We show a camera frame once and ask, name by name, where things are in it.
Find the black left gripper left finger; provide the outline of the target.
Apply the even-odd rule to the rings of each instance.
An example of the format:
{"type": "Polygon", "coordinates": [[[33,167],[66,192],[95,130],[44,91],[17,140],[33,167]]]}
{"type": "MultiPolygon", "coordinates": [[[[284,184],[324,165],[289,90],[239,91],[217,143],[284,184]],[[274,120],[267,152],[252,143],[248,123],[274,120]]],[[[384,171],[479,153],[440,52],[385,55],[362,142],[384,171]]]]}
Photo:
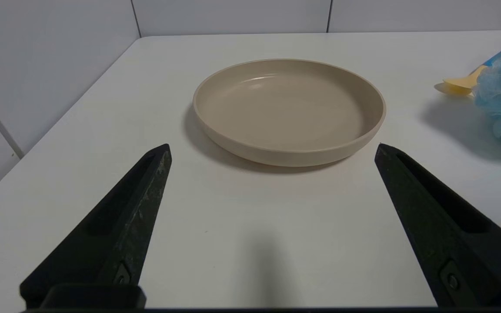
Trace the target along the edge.
{"type": "Polygon", "coordinates": [[[172,165],[146,152],[20,284],[26,309],[143,309],[138,283],[172,165]]]}

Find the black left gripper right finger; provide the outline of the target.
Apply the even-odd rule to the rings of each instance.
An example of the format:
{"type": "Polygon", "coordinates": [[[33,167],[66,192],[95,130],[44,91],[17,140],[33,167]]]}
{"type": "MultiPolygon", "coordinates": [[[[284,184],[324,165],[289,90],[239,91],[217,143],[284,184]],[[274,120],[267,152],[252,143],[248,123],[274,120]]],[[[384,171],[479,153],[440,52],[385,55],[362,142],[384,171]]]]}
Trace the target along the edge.
{"type": "Polygon", "coordinates": [[[439,307],[501,307],[501,228],[403,151],[374,162],[439,307]]]}

